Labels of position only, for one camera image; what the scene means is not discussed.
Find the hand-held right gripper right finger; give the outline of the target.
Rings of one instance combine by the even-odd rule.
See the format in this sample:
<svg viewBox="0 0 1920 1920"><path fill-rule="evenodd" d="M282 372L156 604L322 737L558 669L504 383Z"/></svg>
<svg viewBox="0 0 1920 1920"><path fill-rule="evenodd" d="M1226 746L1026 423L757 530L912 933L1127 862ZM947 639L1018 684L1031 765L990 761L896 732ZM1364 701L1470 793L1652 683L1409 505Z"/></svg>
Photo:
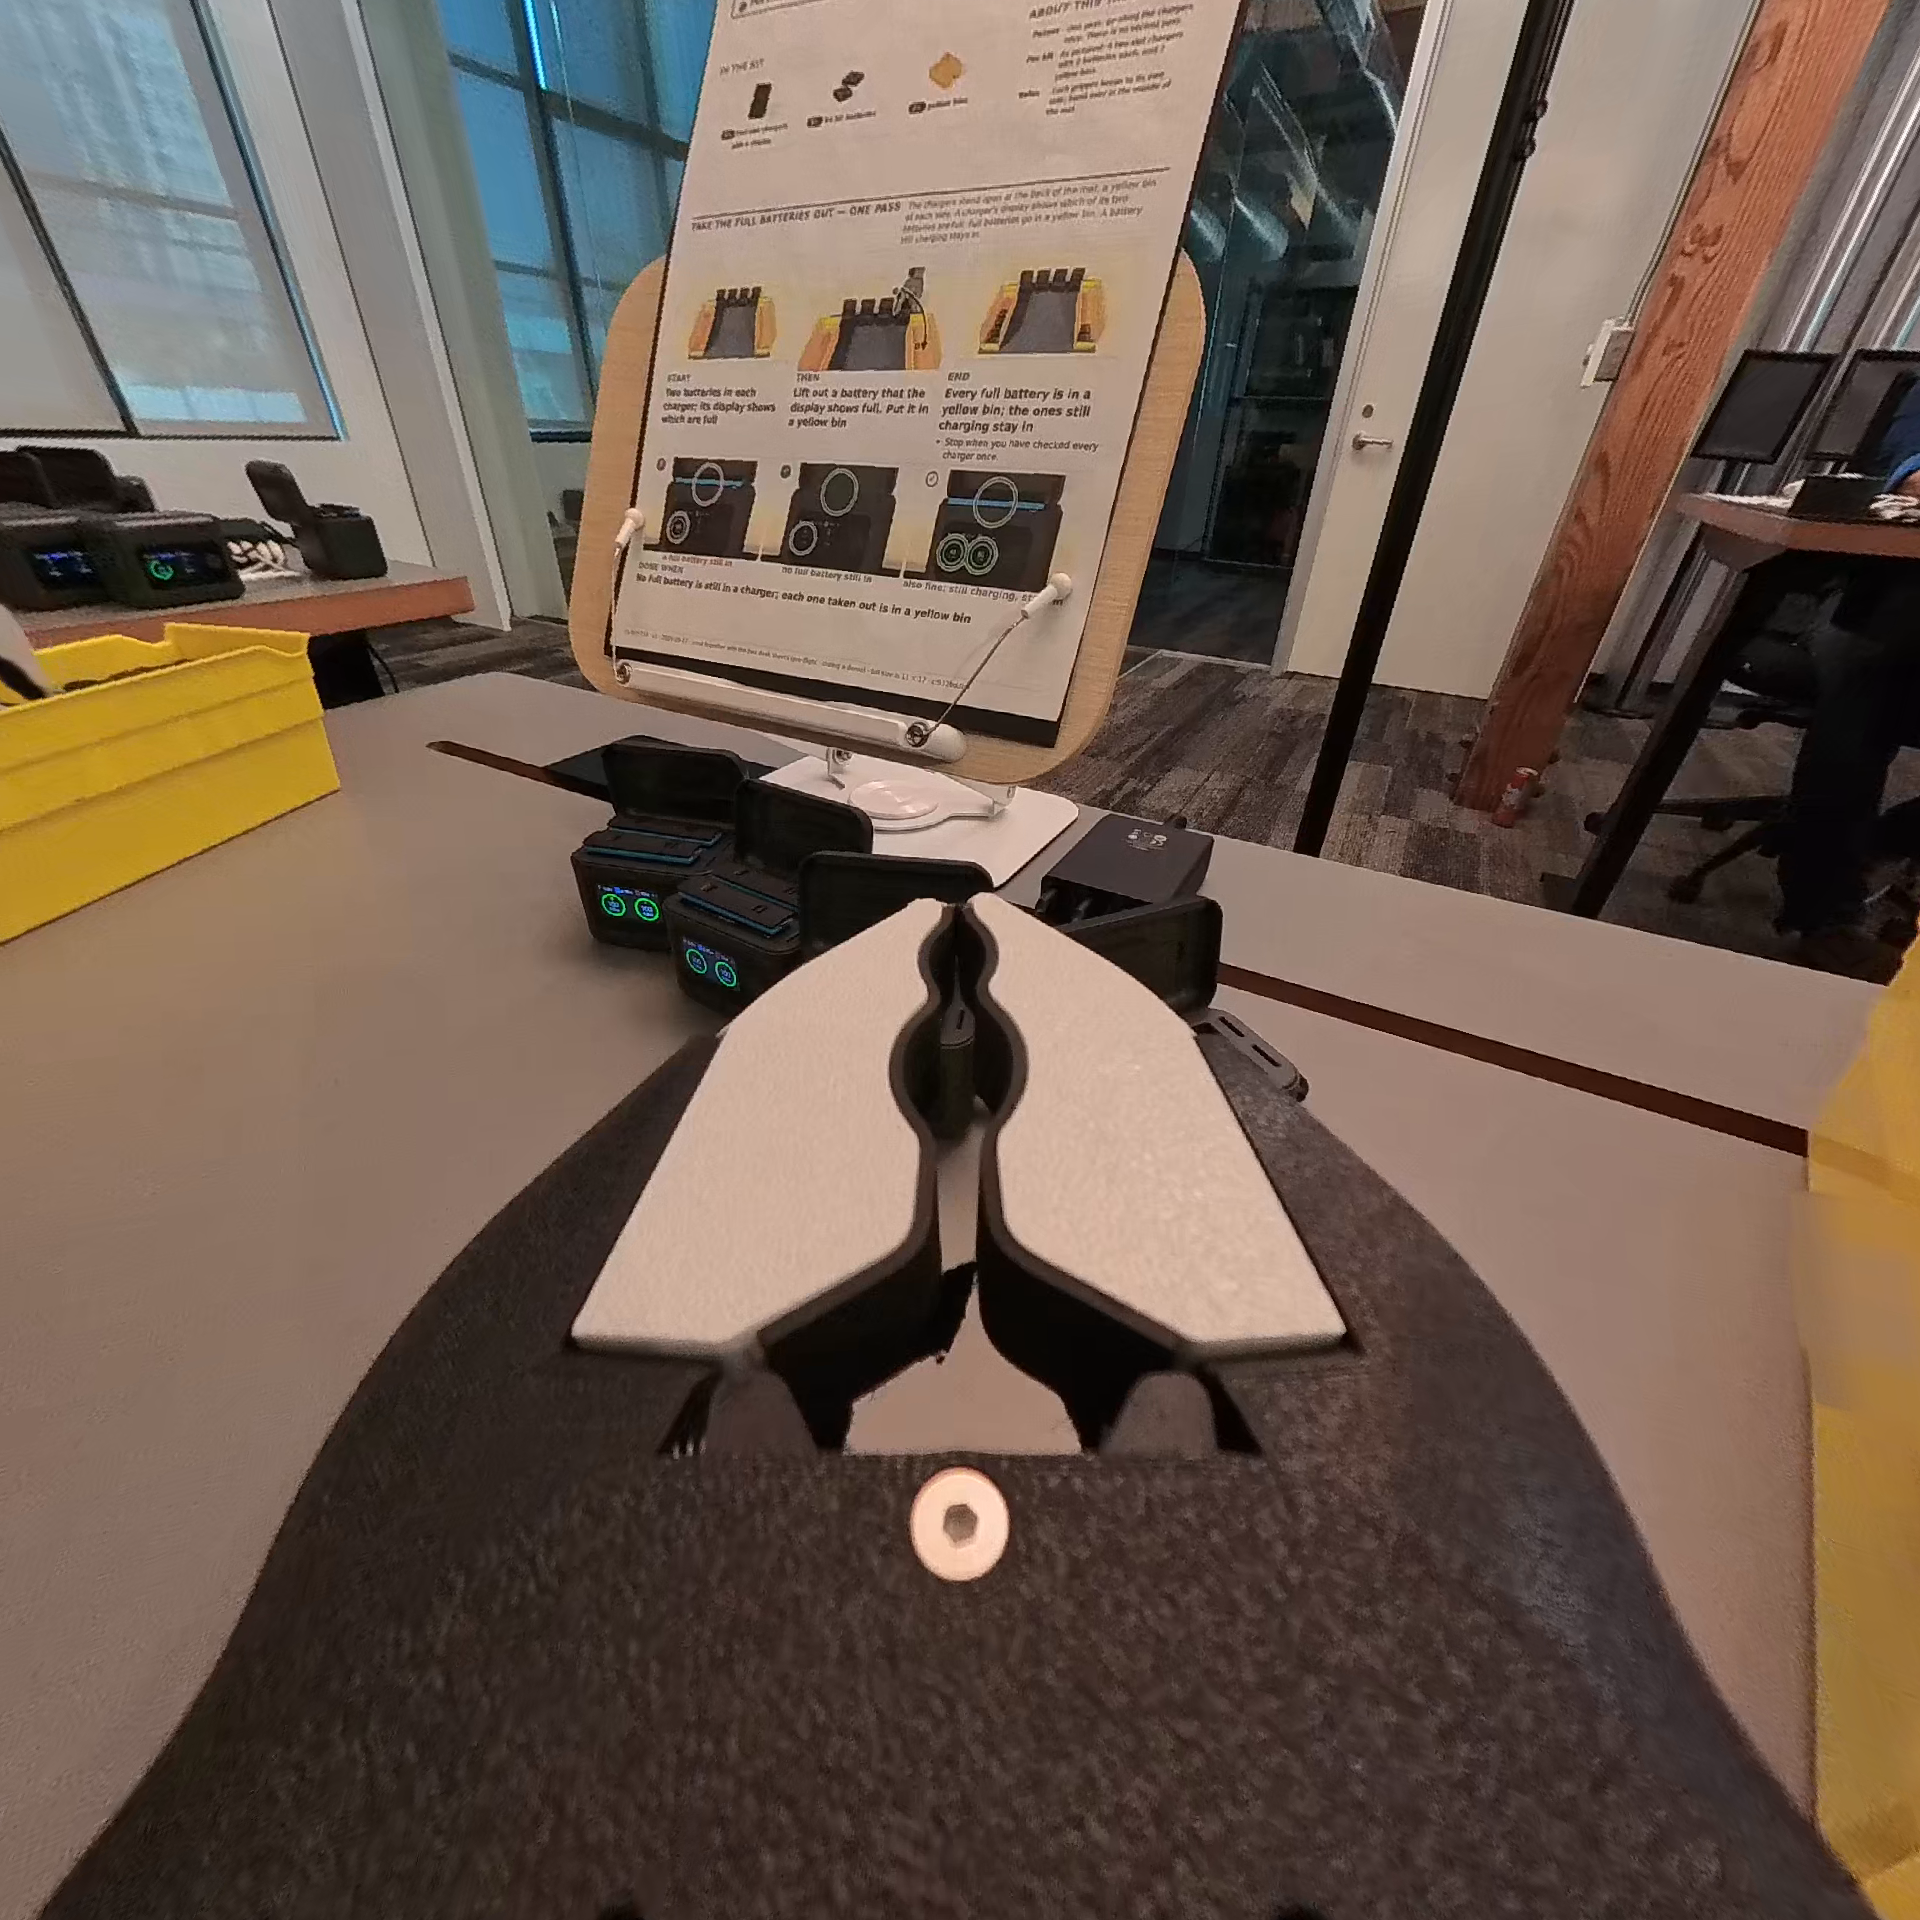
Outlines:
<svg viewBox="0 0 1920 1920"><path fill-rule="evenodd" d="M991 1349L1060 1399L1318 1357L1335 1306L1187 1022L995 896L968 907Z"/></svg>

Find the black battery charging case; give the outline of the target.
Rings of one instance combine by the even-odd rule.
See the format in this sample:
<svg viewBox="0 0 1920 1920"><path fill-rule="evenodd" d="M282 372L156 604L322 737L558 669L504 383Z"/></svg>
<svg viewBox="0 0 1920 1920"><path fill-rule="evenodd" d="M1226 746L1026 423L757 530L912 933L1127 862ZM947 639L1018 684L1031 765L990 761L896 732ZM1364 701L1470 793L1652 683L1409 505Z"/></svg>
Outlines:
<svg viewBox="0 0 1920 1920"><path fill-rule="evenodd" d="M1215 1008L1223 915L1210 896L1136 905L1083 917L1060 933L1116 966L1187 1027L1213 1066L1236 1060L1265 1089L1301 1106L1308 1079L1273 1045Z"/></svg>
<svg viewBox="0 0 1920 1920"><path fill-rule="evenodd" d="M951 907L995 891L973 862L824 851L798 873L798 960L802 964L929 901Z"/></svg>
<svg viewBox="0 0 1920 1920"><path fill-rule="evenodd" d="M664 910L676 983L694 1002L731 1016L802 964L806 862L867 854L873 825L851 804L771 780L734 796L718 858L679 882Z"/></svg>
<svg viewBox="0 0 1920 1920"><path fill-rule="evenodd" d="M666 909L735 852L749 765L726 749L626 739L600 752L609 819L570 858L587 933L615 949L668 949Z"/></svg>
<svg viewBox="0 0 1920 1920"><path fill-rule="evenodd" d="M172 610L244 599L217 517L159 512L89 446L1 451L1 600L13 612Z"/></svg>

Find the white stand base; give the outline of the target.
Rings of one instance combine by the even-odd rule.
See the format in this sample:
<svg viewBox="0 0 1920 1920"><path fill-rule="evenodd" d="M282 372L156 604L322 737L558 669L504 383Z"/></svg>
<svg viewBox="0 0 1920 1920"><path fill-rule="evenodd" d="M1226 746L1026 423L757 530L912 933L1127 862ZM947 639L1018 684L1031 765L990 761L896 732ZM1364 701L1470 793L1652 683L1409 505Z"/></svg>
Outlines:
<svg viewBox="0 0 1920 1920"><path fill-rule="evenodd" d="M959 780L935 767L821 746L769 773L776 789L844 804L885 858L970 862L1008 886L1080 819L1068 798L1019 784Z"/></svg>

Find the black pole stand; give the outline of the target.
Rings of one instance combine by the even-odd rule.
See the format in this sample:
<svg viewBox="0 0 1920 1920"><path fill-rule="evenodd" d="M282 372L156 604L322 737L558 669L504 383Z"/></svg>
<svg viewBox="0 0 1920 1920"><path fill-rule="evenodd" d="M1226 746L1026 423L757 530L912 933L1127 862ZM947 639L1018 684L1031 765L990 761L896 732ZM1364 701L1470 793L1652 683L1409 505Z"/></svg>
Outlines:
<svg viewBox="0 0 1920 1920"><path fill-rule="evenodd" d="M1519 21L1500 107L1292 841L1292 851L1303 856L1319 856L1330 836L1339 789L1375 683L1523 170L1547 113L1551 76L1565 45L1572 10L1572 2L1530 2Z"/></svg>

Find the white door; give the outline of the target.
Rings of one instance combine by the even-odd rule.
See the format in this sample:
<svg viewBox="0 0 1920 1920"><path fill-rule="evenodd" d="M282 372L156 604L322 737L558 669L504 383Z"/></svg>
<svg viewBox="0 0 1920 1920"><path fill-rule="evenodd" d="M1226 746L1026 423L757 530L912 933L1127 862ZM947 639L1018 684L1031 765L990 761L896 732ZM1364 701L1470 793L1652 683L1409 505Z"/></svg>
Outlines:
<svg viewBox="0 0 1920 1920"><path fill-rule="evenodd" d="M1380 13L1417 14L1417 37L1271 656L1319 681L1347 654L1526 8ZM1375 684L1491 692L1612 394L1590 350L1644 298L1753 13L1573 5Z"/></svg>

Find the wooden sign board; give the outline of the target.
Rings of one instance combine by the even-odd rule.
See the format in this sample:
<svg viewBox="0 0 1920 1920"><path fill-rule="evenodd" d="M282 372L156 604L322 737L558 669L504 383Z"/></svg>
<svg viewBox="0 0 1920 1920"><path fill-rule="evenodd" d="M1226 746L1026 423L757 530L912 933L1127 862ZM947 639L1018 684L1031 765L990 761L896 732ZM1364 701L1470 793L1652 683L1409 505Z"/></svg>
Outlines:
<svg viewBox="0 0 1920 1920"><path fill-rule="evenodd" d="M615 535L638 491L639 441L654 371L664 273L664 260L648 264L614 311L587 444L579 541L567 593L567 636L574 660L595 692L628 708L672 712L713 728L730 723L641 704L618 686L608 639L618 575ZM1186 430L1204 332L1202 286L1190 258L1177 253L1116 488L1107 541L1090 587L1074 587L1069 596L1069 604L1083 610L1086 620L1055 740L1033 746L968 732L968 752L955 765L933 765L876 749L854 750L854 755L933 767L965 782L1029 786L1063 767L1091 740L1104 725L1119 678L1145 564ZM821 744L780 732L731 727L783 744L821 750Z"/></svg>

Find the wooden post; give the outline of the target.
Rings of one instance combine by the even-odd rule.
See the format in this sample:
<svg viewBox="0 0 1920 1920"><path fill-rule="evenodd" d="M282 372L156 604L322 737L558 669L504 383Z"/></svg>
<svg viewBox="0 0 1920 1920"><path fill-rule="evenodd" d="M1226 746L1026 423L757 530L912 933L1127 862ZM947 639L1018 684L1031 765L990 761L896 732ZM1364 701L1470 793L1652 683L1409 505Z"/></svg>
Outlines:
<svg viewBox="0 0 1920 1920"><path fill-rule="evenodd" d="M1888 13L1755 6L1509 634L1457 807L1491 812L1558 744Z"/></svg>

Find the yellow plastic bin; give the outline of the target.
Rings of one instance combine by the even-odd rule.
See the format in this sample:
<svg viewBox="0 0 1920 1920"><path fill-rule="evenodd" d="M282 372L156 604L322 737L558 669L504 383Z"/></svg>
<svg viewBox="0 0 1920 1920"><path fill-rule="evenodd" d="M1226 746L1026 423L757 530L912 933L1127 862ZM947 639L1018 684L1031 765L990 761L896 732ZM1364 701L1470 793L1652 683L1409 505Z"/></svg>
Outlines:
<svg viewBox="0 0 1920 1920"><path fill-rule="evenodd" d="M331 796L310 639L3 643L1 940Z"/></svg>
<svg viewBox="0 0 1920 1920"><path fill-rule="evenodd" d="M1918 1914L1918 954L1812 1129L1814 1798L1877 1916Z"/></svg>

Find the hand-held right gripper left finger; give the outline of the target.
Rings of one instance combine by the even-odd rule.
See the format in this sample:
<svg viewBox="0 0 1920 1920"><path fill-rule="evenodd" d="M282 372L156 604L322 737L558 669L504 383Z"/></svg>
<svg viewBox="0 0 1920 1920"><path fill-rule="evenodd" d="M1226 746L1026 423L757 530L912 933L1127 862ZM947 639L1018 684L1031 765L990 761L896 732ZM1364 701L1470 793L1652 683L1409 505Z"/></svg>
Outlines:
<svg viewBox="0 0 1920 1920"><path fill-rule="evenodd" d="M951 909L913 901L803 962L718 1036L570 1336L873 1388L942 1352L937 1141Z"/></svg>

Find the wooden desk black legs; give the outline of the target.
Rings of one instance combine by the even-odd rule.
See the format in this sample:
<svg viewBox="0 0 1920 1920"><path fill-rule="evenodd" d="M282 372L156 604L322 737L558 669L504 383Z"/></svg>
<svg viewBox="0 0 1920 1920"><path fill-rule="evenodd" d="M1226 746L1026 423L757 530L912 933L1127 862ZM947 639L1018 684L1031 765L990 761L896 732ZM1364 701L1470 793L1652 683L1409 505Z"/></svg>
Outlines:
<svg viewBox="0 0 1920 1920"><path fill-rule="evenodd" d="M1787 564L1808 572L1814 562L1890 564L1914 572L1918 530L1880 518L1816 521L1765 509L1749 497L1685 494L1682 517L1695 527L1701 557L1720 568L1708 602L1668 696L1614 803L1595 814L1595 836L1575 877L1549 898L1556 910L1598 919L1653 820L1668 789L1704 732L1720 689L1740 656L1745 629L1787 588Z"/></svg>

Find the dark desk device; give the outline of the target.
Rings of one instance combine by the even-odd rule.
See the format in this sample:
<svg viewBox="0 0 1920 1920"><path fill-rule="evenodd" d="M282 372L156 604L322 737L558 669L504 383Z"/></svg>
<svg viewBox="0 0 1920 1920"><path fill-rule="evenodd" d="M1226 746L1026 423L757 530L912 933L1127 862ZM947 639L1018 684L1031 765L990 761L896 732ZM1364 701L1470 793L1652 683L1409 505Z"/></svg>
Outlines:
<svg viewBox="0 0 1920 1920"><path fill-rule="evenodd" d="M331 583L388 577L388 554L372 517L342 503L310 501L282 463L251 459L245 476L264 518L291 535L305 575Z"/></svg>

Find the black multi-port power hub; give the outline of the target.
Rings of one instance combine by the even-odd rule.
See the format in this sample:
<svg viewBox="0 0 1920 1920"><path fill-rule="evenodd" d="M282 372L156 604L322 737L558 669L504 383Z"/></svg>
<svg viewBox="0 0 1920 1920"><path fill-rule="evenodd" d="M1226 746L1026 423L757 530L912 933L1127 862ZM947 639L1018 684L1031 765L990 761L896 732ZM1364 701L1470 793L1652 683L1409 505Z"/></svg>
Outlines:
<svg viewBox="0 0 1920 1920"><path fill-rule="evenodd" d="M1106 812L1040 881L1035 917L1055 929L1197 898L1213 839L1186 819Z"/></svg>

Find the white instruction sheet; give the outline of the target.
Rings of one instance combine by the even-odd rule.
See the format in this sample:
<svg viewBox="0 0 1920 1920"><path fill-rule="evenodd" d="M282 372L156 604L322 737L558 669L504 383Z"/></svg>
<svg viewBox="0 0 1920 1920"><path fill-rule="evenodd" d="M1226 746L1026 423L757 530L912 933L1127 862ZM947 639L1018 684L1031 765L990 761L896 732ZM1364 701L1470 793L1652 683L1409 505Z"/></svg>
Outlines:
<svg viewBox="0 0 1920 1920"><path fill-rule="evenodd" d="M612 660L1051 744L1244 5L724 5Z"/></svg>

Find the black computer monitor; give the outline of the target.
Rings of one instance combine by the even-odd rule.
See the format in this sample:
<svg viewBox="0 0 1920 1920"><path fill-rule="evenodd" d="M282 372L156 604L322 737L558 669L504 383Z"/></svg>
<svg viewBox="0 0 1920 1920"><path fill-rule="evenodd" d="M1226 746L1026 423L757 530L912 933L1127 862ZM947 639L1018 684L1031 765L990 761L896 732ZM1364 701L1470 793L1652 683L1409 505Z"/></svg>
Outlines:
<svg viewBox="0 0 1920 1920"><path fill-rule="evenodd" d="M1687 460L1771 468L1819 397L1833 353L1745 349L1708 408Z"/></svg>
<svg viewBox="0 0 1920 1920"><path fill-rule="evenodd" d="M1880 485L1916 494L1918 353L1861 349L1844 366L1800 456L1803 483Z"/></svg>

